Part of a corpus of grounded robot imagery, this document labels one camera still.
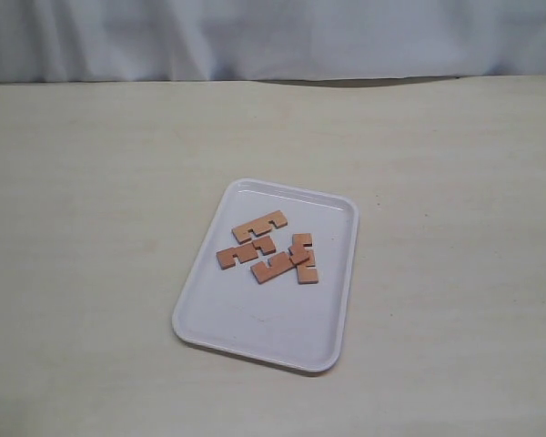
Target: white tray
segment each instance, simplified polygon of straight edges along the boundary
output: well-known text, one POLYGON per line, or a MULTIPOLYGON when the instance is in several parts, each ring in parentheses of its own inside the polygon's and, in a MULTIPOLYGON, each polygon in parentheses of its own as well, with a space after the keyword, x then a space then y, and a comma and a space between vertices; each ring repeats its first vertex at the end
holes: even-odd
POLYGON ((172 324, 189 343, 306 372, 338 360, 359 213, 349 199, 254 179, 225 192, 182 290, 172 324), (299 285, 295 269, 257 284, 250 266, 222 270, 219 250, 237 246, 231 230, 280 209, 288 225, 268 233, 277 253, 294 233, 311 233, 319 283, 299 285))

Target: tray rim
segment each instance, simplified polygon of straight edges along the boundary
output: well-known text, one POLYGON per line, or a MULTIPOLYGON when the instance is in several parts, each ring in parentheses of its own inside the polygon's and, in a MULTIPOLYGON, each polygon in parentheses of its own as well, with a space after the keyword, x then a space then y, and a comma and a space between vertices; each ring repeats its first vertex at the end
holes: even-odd
POLYGON ((358 236, 358 227, 359 227, 359 209, 356 203, 354 203, 354 201, 351 200, 350 198, 346 198, 341 195, 324 193, 321 191, 314 191, 314 190, 306 189, 306 188, 291 187, 288 185, 283 185, 276 182, 268 182, 266 180, 260 180, 255 178, 240 178, 240 179, 233 180, 232 182, 230 182, 230 184, 228 184, 227 189, 223 193, 220 199, 220 202, 218 203, 217 210, 215 211, 212 221, 210 222, 210 226, 208 227, 205 237, 202 241, 202 244, 200 245, 200 248, 198 249, 192 268, 190 269, 187 279, 184 283, 184 286, 182 287, 182 290, 180 291, 180 294, 178 296, 176 307, 174 308, 174 312, 172 313, 172 328, 175 334, 183 342, 189 343, 191 345, 196 345, 196 346, 207 348, 214 351, 224 352, 226 354, 233 354, 240 358, 248 358, 251 360, 260 361, 264 363, 271 363, 277 366, 293 369, 296 371, 303 371, 305 373, 322 373, 324 371, 331 369, 338 362, 338 359, 342 350, 344 330, 346 329, 346 315, 348 313, 349 292, 350 292, 350 285, 351 285, 351 279, 352 279, 352 270, 354 268, 354 256, 356 254, 356 241, 358 236), (194 334, 187 331, 179 322, 180 311, 182 311, 184 302, 187 300, 187 297, 192 292, 190 288, 190 283, 192 282, 193 278, 195 278, 195 276, 198 274, 198 271, 202 268, 202 266, 200 265, 201 257, 199 257, 198 255, 200 253, 203 253, 206 250, 208 242, 210 241, 210 237, 212 236, 214 229, 217 227, 222 211, 224 207, 226 206, 228 199, 231 196, 231 193, 235 191, 237 186, 240 186, 244 183, 268 185, 274 188, 299 191, 301 193, 310 194, 312 196, 320 196, 323 198, 333 198, 335 200, 344 202, 352 210, 352 224, 351 224, 351 232, 349 235, 348 259, 346 262, 346 271, 344 272, 343 286, 341 289, 338 328, 336 329, 336 334, 335 334, 336 338, 334 340, 335 342, 334 342, 334 347, 333 347, 331 355, 329 356, 327 360, 321 362, 320 365, 318 366, 301 365, 295 362, 278 360, 274 358, 269 358, 267 356, 262 356, 256 353, 240 351, 240 350, 236 350, 235 348, 225 347, 217 343, 213 343, 211 341, 205 341, 205 340, 199 339, 194 334))

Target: white backdrop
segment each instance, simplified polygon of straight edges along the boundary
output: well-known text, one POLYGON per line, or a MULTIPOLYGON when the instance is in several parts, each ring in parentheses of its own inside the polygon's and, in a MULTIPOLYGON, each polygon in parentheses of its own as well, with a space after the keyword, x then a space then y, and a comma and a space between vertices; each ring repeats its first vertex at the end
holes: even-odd
POLYGON ((0 82, 546 74, 546 0, 0 0, 0 82))

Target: plastic tray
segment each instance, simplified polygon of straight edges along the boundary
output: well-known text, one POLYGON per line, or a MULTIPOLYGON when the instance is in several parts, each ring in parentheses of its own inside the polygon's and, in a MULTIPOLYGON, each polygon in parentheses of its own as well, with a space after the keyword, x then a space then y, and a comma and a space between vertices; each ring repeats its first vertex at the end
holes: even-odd
POLYGON ((349 199, 254 179, 225 192, 182 290, 172 323, 202 347, 305 372, 338 360, 359 213, 349 199), (231 230, 280 209, 288 225, 268 233, 279 253, 294 233, 311 233, 319 283, 299 285, 295 269, 257 284, 250 266, 222 270, 216 252, 237 246, 231 230))

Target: table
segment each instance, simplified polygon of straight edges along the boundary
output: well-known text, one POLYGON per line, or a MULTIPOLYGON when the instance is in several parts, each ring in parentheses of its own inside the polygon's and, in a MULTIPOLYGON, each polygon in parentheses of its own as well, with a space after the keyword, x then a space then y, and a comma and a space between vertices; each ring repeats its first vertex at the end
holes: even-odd
POLYGON ((546 436, 546 77, 0 86, 0 436, 546 436), (236 178, 360 210, 309 378, 170 317, 236 178))

